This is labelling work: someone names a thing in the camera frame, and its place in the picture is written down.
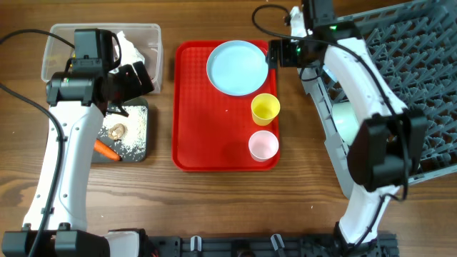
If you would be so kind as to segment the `white napkin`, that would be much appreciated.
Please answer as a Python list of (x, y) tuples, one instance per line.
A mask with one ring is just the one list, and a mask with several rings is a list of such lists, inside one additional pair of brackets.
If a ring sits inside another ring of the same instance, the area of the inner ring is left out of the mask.
[(126, 39), (123, 31), (117, 33), (116, 36), (119, 40), (121, 48), (119, 48), (118, 44), (114, 45), (115, 59), (117, 60), (119, 58), (119, 52), (121, 51), (122, 57), (120, 66), (133, 64), (138, 61), (141, 61), (143, 64), (145, 64), (144, 56), (130, 41)]

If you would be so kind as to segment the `light blue rice bowl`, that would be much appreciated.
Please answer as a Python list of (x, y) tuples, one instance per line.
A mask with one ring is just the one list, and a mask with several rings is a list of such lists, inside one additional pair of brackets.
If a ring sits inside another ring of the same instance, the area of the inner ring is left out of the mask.
[(323, 72), (332, 80), (333, 82), (337, 82), (338, 79), (334, 76), (334, 74), (328, 69), (327, 66), (323, 66)]

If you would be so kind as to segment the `brown food lump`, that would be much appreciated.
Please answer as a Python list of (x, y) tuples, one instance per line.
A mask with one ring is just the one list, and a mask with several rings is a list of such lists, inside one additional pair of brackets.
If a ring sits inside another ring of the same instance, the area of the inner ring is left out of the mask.
[(123, 124), (115, 124), (108, 130), (108, 137), (113, 141), (120, 140), (125, 134), (126, 129)]

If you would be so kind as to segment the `light blue plate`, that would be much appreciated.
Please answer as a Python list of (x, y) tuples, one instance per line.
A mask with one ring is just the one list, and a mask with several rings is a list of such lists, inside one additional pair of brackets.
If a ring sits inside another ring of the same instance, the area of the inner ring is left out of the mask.
[(229, 96), (247, 96), (260, 89), (268, 76), (266, 55), (247, 41), (227, 41), (218, 45), (206, 62), (211, 84)]

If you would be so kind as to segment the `yellow cup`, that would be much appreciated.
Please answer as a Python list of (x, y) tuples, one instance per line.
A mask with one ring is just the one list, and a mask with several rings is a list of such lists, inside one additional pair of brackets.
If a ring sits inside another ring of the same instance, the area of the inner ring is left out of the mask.
[(280, 110), (280, 102), (273, 94), (259, 94), (251, 102), (252, 119), (259, 126), (269, 125)]

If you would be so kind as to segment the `orange carrot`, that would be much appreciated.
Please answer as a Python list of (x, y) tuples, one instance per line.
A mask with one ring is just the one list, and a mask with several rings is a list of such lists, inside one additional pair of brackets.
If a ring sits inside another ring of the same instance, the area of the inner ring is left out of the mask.
[(95, 150), (95, 152), (101, 154), (102, 156), (107, 157), (108, 159), (110, 159), (112, 161), (121, 160), (120, 155), (118, 155), (114, 150), (112, 150), (110, 147), (108, 147), (106, 144), (104, 144), (99, 139), (96, 139), (96, 141), (95, 141), (94, 150)]

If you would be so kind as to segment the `green bowl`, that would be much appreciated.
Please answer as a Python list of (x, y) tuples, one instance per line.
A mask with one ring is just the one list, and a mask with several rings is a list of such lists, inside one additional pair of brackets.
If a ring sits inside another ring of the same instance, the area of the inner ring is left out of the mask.
[(351, 146), (359, 130), (359, 123), (351, 103), (334, 104), (332, 118), (341, 139)]

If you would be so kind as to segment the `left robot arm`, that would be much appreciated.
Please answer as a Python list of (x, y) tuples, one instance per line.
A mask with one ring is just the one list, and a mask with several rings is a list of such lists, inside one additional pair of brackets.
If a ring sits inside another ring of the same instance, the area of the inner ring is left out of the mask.
[(49, 118), (44, 161), (32, 204), (19, 231), (7, 231), (5, 256), (156, 256), (142, 228), (97, 236), (87, 231), (86, 189), (96, 138), (109, 104), (147, 94), (143, 63), (122, 64), (117, 35), (77, 29), (70, 58), (46, 85)]

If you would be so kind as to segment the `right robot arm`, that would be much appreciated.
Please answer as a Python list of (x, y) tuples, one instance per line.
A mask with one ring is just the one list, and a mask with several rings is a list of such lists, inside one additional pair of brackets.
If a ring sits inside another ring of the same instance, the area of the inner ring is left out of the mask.
[(297, 69), (326, 67), (355, 113), (358, 130), (346, 157), (353, 189), (333, 232), (336, 256), (379, 251), (378, 225), (390, 200), (405, 201), (418, 169), (427, 119), (388, 87), (352, 21), (338, 21), (330, 1), (303, 1), (286, 11), (290, 34), (273, 33), (267, 62)]

